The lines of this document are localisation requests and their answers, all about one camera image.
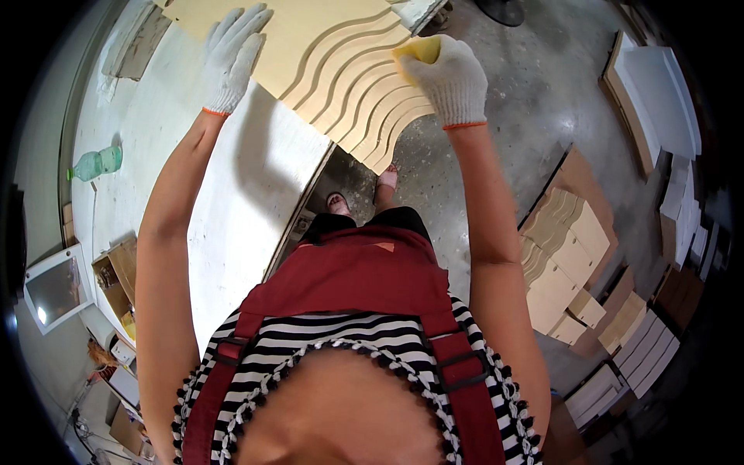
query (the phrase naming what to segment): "red apron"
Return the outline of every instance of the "red apron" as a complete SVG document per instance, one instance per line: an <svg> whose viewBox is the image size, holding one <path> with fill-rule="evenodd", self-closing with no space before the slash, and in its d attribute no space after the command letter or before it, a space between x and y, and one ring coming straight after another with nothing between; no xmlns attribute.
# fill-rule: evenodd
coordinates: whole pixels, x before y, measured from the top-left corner
<svg viewBox="0 0 744 465"><path fill-rule="evenodd" d="M217 345L216 363L189 414L184 465L209 465L220 406L263 317L345 310L420 317L465 464L503 465L501 432L484 381L489 364L455 320L447 287L431 244L413 231L366 226L323 234L317 245L298 244L270 279L250 291L234 336Z"/></svg>

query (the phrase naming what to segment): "black and white striped shirt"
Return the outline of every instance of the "black and white striped shirt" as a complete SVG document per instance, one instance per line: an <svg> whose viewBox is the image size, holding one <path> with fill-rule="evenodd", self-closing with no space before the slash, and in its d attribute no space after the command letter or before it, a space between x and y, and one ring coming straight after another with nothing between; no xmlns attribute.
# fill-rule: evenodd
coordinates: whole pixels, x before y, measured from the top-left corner
<svg viewBox="0 0 744 465"><path fill-rule="evenodd" d="M507 465L534 465L539 462L539 436L532 429L533 418L527 415L527 404L519 399L519 387L511 379L511 369L485 345L481 330L467 307L451 296L452 312L468 329L468 341L473 350L485 352L491 373L486 385L496 411L498 427L506 453ZM204 385L215 361L212 360L222 338L233 336L240 313L233 312L209 341L202 364L184 379L179 390L179 404L172 424L177 464L181 463L182 436L188 416L199 390ZM437 416L437 426L444 437L443 453L449 464L463 463L457 427L434 372L436 361L431 349L421 340L422 327L417 317L384 315L372 312L350 315L299 315L266 317L250 354L237 367L225 401L222 403L212 440L212 465L226 465L235 451L237 434L248 423L252 412L266 402L266 395L276 388L311 350L341 347L376 359L381 367L391 369L407 380L413 391L426 399Z"/></svg>

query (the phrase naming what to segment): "concrete floor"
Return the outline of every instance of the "concrete floor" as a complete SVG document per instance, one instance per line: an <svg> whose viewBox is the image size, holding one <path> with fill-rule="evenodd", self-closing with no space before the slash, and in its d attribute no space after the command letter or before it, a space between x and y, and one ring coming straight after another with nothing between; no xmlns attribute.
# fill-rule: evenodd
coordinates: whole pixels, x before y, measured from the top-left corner
<svg viewBox="0 0 744 465"><path fill-rule="evenodd" d="M636 292L648 299L661 279L661 235L655 215L663 188L661 171L648 182L638 175L629 142L597 85L623 20L603 0L524 0L526 20L505 28L470 0L452 0L447 33L467 42L489 80L486 116L521 221L545 187L568 146L576 144L592 165L615 214L620 246L592 293L598 296L622 263L635 275ZM660 157L660 167L666 165ZM394 155L400 173L397 199L416 208L434 243L451 290L468 300L469 248L460 168L436 118L425 116L400 136ZM374 174L337 150L308 209L323 211L328 193L341 191L358 224L373 214ZM583 359L536 332L560 394L607 358Z"/></svg>

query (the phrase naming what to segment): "person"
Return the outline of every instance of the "person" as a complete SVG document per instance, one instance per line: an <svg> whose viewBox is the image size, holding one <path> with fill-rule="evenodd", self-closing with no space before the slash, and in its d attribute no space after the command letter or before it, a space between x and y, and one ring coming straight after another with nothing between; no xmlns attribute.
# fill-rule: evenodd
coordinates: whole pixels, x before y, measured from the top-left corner
<svg viewBox="0 0 744 465"><path fill-rule="evenodd" d="M139 230L138 378L157 455L220 465L538 463L550 394L514 204L484 116L487 78L468 45L448 36L434 64L402 64L460 163L469 307L448 293L421 218L393 203L391 166L379 177L376 216L357 228L343 196L330 196L330 212L217 328L199 361L190 215L271 14L261 4L232 10L210 29L211 97L163 166Z"/></svg>

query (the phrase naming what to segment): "white table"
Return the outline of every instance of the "white table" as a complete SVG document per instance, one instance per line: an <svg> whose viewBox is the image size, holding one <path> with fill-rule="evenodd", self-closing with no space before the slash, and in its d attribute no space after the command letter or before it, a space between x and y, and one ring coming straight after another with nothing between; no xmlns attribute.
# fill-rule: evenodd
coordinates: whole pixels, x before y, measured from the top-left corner
<svg viewBox="0 0 744 465"><path fill-rule="evenodd" d="M404 24L417 26L437 3L411 0L396 8L407 15ZM101 74L118 33L115 26L89 79L75 138L73 163L117 138L124 155L118 172L93 181L95 190L91 183L72 182L75 235L88 264L120 238L138 233L158 174L205 99L202 44L175 25L139 82ZM212 332L262 281L331 147L328 137L251 82L217 139L188 231L191 306L201 353ZM89 278L98 308L129 339L92 273Z"/></svg>

